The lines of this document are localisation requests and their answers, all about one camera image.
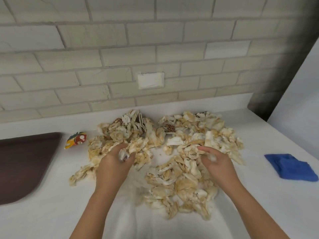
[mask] brown tray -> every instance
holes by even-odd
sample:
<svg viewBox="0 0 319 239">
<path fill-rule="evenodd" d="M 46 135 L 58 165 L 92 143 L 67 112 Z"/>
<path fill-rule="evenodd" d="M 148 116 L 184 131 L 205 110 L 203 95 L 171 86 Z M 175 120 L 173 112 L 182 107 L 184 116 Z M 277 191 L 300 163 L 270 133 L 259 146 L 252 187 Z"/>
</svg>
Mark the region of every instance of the brown tray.
<svg viewBox="0 0 319 239">
<path fill-rule="evenodd" d="M 0 140 L 0 205 L 22 199 L 41 182 L 62 134 Z"/>
</svg>

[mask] blue folded cloth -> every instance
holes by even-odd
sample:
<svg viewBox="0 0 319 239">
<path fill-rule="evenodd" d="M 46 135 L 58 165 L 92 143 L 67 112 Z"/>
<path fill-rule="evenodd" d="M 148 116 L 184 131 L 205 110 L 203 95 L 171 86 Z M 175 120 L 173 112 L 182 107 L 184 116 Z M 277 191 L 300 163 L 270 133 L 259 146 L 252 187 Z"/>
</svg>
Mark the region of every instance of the blue folded cloth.
<svg viewBox="0 0 319 239">
<path fill-rule="evenodd" d="M 280 178 L 318 181 L 318 176 L 310 165 L 307 162 L 299 161 L 291 154 L 266 154 L 265 157 L 277 171 Z"/>
</svg>

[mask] person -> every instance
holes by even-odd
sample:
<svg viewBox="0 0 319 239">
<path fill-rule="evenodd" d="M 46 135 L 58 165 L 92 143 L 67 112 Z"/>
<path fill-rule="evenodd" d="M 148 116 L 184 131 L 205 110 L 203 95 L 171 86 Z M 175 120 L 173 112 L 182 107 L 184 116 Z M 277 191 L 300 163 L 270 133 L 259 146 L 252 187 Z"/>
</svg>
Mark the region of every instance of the person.
<svg viewBox="0 0 319 239">
<path fill-rule="evenodd" d="M 125 162 L 120 162 L 118 154 L 126 147 L 127 144 L 119 144 L 102 158 L 96 175 L 95 191 L 70 239 L 102 238 L 107 213 L 135 160 L 133 153 Z M 198 146 L 198 149 L 216 156 L 216 161 L 212 162 L 203 155 L 202 163 L 213 181 L 233 201 L 251 239 L 289 239 L 241 184 L 233 163 L 226 154 L 205 146 Z"/>
</svg>

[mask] person's left hand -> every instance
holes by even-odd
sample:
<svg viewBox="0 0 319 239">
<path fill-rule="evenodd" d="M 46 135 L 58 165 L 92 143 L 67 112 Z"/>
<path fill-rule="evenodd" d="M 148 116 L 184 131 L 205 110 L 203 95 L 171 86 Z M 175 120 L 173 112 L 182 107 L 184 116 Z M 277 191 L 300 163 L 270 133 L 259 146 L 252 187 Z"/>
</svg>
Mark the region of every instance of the person's left hand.
<svg viewBox="0 0 319 239">
<path fill-rule="evenodd" d="M 117 192 L 119 190 L 135 161 L 135 153 L 132 153 L 124 162 L 119 160 L 120 150 L 126 147 L 127 143 L 118 144 L 101 159 L 96 174 L 95 191 L 103 192 L 112 189 Z"/>
</svg>

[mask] tile backsplash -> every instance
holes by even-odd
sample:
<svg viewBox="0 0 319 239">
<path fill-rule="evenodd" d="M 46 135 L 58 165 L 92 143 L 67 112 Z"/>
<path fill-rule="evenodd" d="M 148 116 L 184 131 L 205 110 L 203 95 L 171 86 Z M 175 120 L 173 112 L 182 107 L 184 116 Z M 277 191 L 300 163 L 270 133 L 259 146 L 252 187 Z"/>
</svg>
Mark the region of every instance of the tile backsplash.
<svg viewBox="0 0 319 239">
<path fill-rule="evenodd" d="M 0 123 L 253 92 L 267 118 L 319 0 L 0 0 Z M 165 73 L 139 90 L 137 74 Z"/>
</svg>

